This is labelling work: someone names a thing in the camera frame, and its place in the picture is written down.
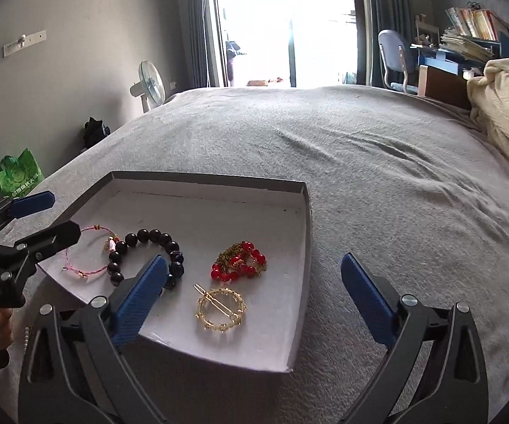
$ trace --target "blue gripper pad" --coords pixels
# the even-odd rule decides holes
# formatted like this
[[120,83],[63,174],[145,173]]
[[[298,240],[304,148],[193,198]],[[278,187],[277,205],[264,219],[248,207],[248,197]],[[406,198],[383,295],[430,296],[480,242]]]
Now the blue gripper pad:
[[341,261],[341,279],[374,341],[391,348],[397,339],[397,314],[392,312],[367,272],[350,253]]
[[113,331],[111,342],[116,347],[135,341],[146,316],[158,299],[166,279],[168,278],[168,264],[157,255],[144,271],[140,271],[136,283],[112,315]]
[[54,195],[50,191],[43,191],[23,199],[15,199],[9,208],[9,217],[23,218],[32,213],[41,212],[51,208],[54,201]]

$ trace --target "dark bead bracelet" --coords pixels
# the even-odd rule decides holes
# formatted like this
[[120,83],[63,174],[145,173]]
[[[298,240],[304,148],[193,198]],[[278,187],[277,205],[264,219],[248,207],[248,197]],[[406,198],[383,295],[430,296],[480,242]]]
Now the dark bead bracelet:
[[127,254],[129,247],[137,247],[139,242],[157,243],[164,247],[166,253],[170,256],[169,274],[164,284],[164,288],[172,290],[176,287],[177,279],[180,279],[184,275],[184,256],[180,252],[180,246],[177,242],[172,240],[172,237],[168,233],[161,233],[157,229],[139,229],[134,233],[129,233],[125,236],[124,241],[119,241],[115,244],[115,251],[109,253],[109,264],[107,265],[107,272],[110,276],[110,281],[114,286],[118,286],[123,282],[124,276],[121,274],[121,262],[123,256]]

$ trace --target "gray bed sheet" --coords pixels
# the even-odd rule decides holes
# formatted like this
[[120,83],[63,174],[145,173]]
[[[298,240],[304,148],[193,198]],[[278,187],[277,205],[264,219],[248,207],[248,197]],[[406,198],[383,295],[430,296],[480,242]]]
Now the gray bed sheet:
[[[52,190],[55,207],[13,222],[0,243],[50,225],[114,170],[295,179],[307,182],[312,199],[309,304],[294,371],[228,369],[139,340],[127,350],[129,363],[171,422],[336,422],[384,354],[341,283],[339,262],[349,251],[427,305],[468,302],[484,348],[490,417],[508,400],[509,163],[464,111],[363,86],[178,94],[48,177],[38,190]],[[79,304],[41,273],[25,295],[12,362],[0,372],[0,403],[12,416],[23,327],[45,302]]]

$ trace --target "metal screw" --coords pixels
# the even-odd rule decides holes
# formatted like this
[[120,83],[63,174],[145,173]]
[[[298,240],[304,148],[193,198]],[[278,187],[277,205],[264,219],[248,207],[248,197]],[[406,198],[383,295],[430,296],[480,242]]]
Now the metal screw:
[[104,307],[107,304],[107,298],[104,296],[96,296],[93,300],[91,300],[90,304],[96,309],[99,307]]
[[47,314],[50,314],[52,312],[52,305],[46,304],[41,306],[39,309],[39,313],[41,313],[41,316],[46,316]]
[[467,313],[470,311],[470,307],[468,307],[468,304],[466,304],[464,301],[459,301],[457,303],[457,309],[461,311],[462,313]]
[[417,298],[414,295],[404,295],[402,302],[406,306],[415,306],[417,304]]

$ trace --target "gold circular hair pin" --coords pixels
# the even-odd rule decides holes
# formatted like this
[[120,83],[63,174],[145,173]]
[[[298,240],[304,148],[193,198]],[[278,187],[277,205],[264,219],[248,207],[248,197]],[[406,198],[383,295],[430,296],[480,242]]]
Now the gold circular hair pin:
[[[198,284],[195,284],[193,287],[202,294],[202,296],[197,300],[196,317],[202,322],[204,328],[211,328],[212,330],[225,332],[236,325],[241,325],[247,306],[245,305],[240,293],[226,287],[213,288],[208,291],[204,290]],[[218,295],[230,296],[237,304],[237,309],[229,309],[216,298]],[[207,303],[211,303],[220,313],[227,316],[229,318],[229,322],[213,323],[211,320],[208,320],[205,316],[205,306]]]

